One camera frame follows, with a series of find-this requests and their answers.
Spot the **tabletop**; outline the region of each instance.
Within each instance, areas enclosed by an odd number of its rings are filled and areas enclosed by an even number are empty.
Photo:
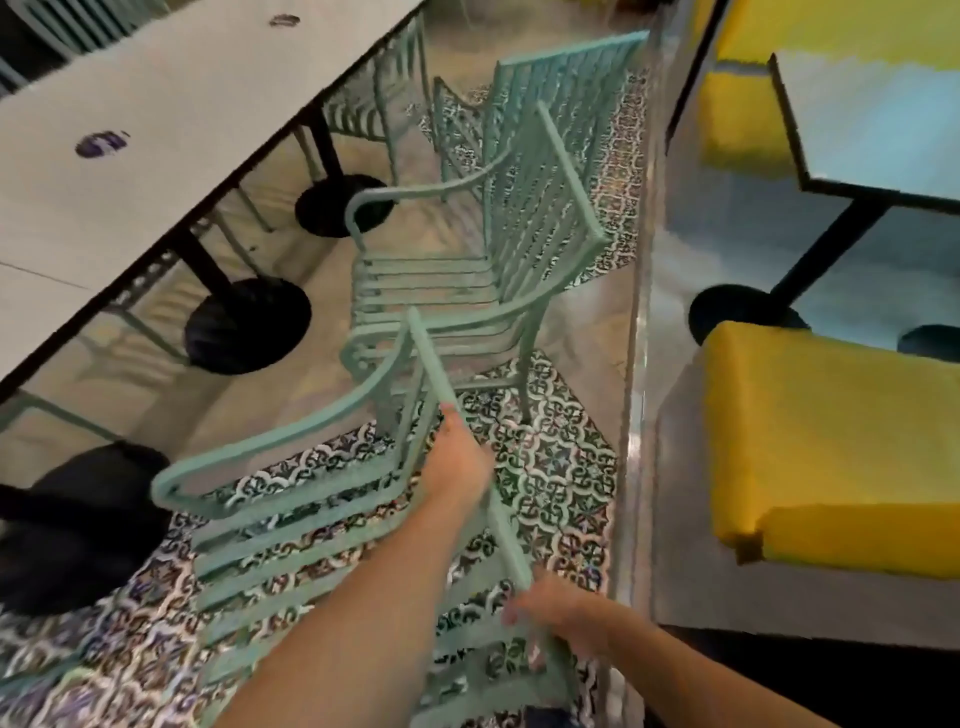
[[[770,67],[804,189],[960,212],[960,71],[795,51]]]
[[[12,371],[89,298],[77,286],[0,265],[0,373]]]
[[[103,289],[420,3],[198,0],[5,98],[0,263]]]

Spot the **black table base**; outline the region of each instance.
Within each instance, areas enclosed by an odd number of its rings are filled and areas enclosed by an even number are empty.
[[[781,328],[810,328],[792,308],[778,310],[766,291],[735,283],[705,288],[697,294],[686,314],[686,325],[698,345],[702,345],[710,332],[724,321]]]
[[[873,200],[853,200],[830,223],[770,293],[745,285],[717,285],[697,294],[686,322],[697,344],[724,321],[761,326],[809,328],[791,308],[803,292],[853,247],[890,206]]]
[[[288,280],[256,278],[230,284],[251,313],[237,323],[223,299],[210,294],[190,315],[183,341],[190,363],[220,375],[242,375],[275,364],[310,326],[310,300]]]
[[[312,312],[296,285],[267,276],[230,282],[189,230],[178,230],[169,244],[210,291],[183,333],[191,364],[242,375],[269,367],[300,343]]]
[[[327,177],[314,182],[297,199],[297,222],[307,232],[320,237],[347,237],[350,235],[344,221],[347,202],[357,192],[387,186],[370,175],[345,175],[340,180]],[[357,210],[357,227],[367,232],[377,227],[394,208],[394,202],[371,203]]]
[[[350,198],[365,189],[387,185],[370,175],[344,174],[322,107],[310,110],[308,122],[320,152],[320,161],[324,164],[326,179],[314,182],[300,195],[296,207],[297,222],[307,232],[320,237],[347,237],[350,233],[344,215]],[[387,219],[394,204],[390,201],[360,207],[356,216],[357,227],[361,232],[372,230]]]
[[[170,461],[118,442],[83,452],[33,488],[0,486],[0,602],[16,614],[56,615],[126,584],[167,532],[172,514],[150,500]]]
[[[914,328],[900,337],[897,351],[960,364],[960,328],[943,324]]]

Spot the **person's left hand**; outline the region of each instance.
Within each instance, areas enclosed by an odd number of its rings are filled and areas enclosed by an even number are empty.
[[[493,450],[481,446],[452,403],[440,405],[444,421],[420,472],[429,500],[444,499],[471,511],[493,479]]]

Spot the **hand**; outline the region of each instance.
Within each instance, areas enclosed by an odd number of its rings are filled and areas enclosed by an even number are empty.
[[[455,404],[440,405],[444,421],[420,472],[426,499],[448,499],[472,511],[493,479],[493,450],[480,446]]]
[[[533,586],[507,602],[503,623],[527,618],[566,640],[581,657],[601,657],[607,651],[606,637],[596,613],[604,602],[605,597],[534,565]]]

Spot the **yellow seat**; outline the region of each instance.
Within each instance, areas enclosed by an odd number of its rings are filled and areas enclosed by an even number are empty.
[[[796,175],[769,78],[708,73],[700,91],[699,126],[704,164],[762,177]]]
[[[960,577],[960,365],[733,322],[704,349],[713,530],[741,560]]]

